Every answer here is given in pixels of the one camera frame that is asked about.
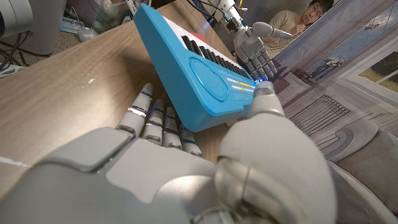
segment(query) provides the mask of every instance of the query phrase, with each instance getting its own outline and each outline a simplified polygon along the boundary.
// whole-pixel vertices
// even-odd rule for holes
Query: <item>plastic container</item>
[[[97,32],[120,25],[129,9],[124,0],[68,0],[68,6]]]

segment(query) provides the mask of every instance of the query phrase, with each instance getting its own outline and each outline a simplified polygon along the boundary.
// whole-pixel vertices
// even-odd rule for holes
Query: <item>floor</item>
[[[57,44],[56,44],[56,46],[54,48],[54,51],[53,51],[52,55],[55,55],[55,54],[57,54],[59,52],[63,52],[64,50],[69,49],[69,48],[71,48],[73,46],[76,46],[78,44],[80,44],[80,40],[79,40],[79,37],[76,34],[71,34],[71,33],[68,33],[68,32],[60,31],[60,35],[58,37]],[[11,50],[12,46],[4,44],[3,42],[0,42],[0,49],[2,49],[2,50]],[[30,54],[30,53],[22,51],[22,50],[16,50],[15,54],[13,55],[14,58],[22,66],[25,66],[25,67],[27,65],[24,65],[24,62],[22,61],[21,56],[19,55],[19,52],[22,53],[23,58],[25,59],[25,63],[27,65],[33,65],[33,64],[35,64],[35,63],[47,58],[46,56],[37,56],[37,55],[33,55],[33,54]]]

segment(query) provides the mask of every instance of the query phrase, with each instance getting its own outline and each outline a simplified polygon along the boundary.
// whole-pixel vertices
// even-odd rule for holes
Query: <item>white piano key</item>
[[[180,26],[176,25],[176,23],[168,20],[166,17],[164,17],[164,19],[166,20],[166,22],[168,23],[170,28],[174,31],[175,35],[178,37],[178,39],[181,41],[182,45],[186,49],[187,49],[187,46],[185,45],[184,41],[181,38],[181,36],[184,36],[184,35],[186,35],[190,40],[194,40],[199,47],[202,46],[202,47],[208,49],[209,51],[214,52],[215,55],[218,55],[218,56],[222,57],[225,61],[228,61],[231,64],[237,66],[238,68],[243,69],[238,63],[236,63],[236,62],[232,61],[231,59],[229,59],[228,57],[224,56],[222,53],[218,52],[213,47],[211,47],[208,44],[204,43],[202,40],[200,40],[199,38],[195,37],[193,34],[189,33],[185,29],[183,29]]]

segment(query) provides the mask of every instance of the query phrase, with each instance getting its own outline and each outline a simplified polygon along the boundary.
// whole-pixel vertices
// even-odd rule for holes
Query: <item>eyeglasses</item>
[[[317,13],[318,18],[322,16],[323,13],[319,10],[320,7],[317,3],[313,4],[311,8]]]

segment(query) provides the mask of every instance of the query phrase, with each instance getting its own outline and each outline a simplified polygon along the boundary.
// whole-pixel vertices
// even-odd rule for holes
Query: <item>black cable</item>
[[[216,19],[216,18],[214,18],[214,16],[209,15],[209,14],[207,14],[206,12],[202,11],[201,9],[199,9],[199,8],[198,8],[196,5],[194,5],[194,3],[192,3],[190,0],[187,0],[187,1],[188,1],[188,3],[189,3],[192,7],[194,7],[197,11],[201,12],[203,15],[206,15],[206,16],[208,16],[208,17],[210,17],[210,18]]]
[[[216,7],[216,6],[212,5],[212,4],[209,4],[209,3],[206,3],[206,2],[203,2],[203,1],[200,1],[200,2],[201,2],[202,4],[206,4],[206,5],[208,5],[208,6],[214,7],[214,8],[216,8],[216,9],[220,10],[220,12],[221,12],[222,14],[224,14],[224,12],[223,12],[219,7]]]
[[[17,37],[17,41],[15,42],[15,46],[12,48],[11,53],[8,55],[8,57],[6,58],[6,60],[3,61],[3,63],[0,65],[0,70],[2,70],[2,68],[7,64],[7,62],[10,61],[12,55],[14,55],[15,51],[16,51],[17,48],[18,48],[19,41],[21,41],[21,37],[22,37],[22,33],[19,33],[19,34],[18,34],[18,37]]]
[[[30,65],[29,65],[28,63],[26,63],[25,57],[24,57],[24,55],[22,54],[22,52],[18,52],[18,53],[19,53],[19,56],[20,56],[20,58],[21,58],[22,63],[23,63],[26,67],[29,67]]]
[[[11,66],[11,62],[8,63],[8,66],[5,67],[4,69],[1,69],[0,72],[7,70],[7,68],[9,68]]]
[[[9,53],[7,53],[5,50],[1,50],[1,49],[0,49],[0,54],[3,55],[3,56],[6,57],[6,58],[9,56]],[[22,66],[21,63],[19,63],[19,62],[17,61],[17,59],[15,59],[14,57],[11,57],[11,60],[12,60],[15,64],[17,64],[17,65],[19,65],[19,66]]]
[[[18,49],[19,49],[19,47],[25,42],[25,40],[26,40],[26,38],[27,38],[27,34],[28,34],[28,31],[26,31],[26,36],[24,37],[24,39],[22,40],[22,42],[18,45]]]
[[[108,26],[113,27],[113,26],[111,26],[111,24],[109,24],[108,22],[106,22],[106,20],[105,20],[104,18],[102,18],[102,16],[97,12],[97,10],[95,10],[95,8],[94,8],[94,6],[92,5],[91,1],[90,1],[90,0],[87,0],[87,1],[88,1],[88,3],[91,5],[91,7],[92,7],[93,10],[95,11],[95,13],[97,13],[97,15],[98,15],[100,18],[101,18],[102,20],[104,20],[104,22],[107,23]]]

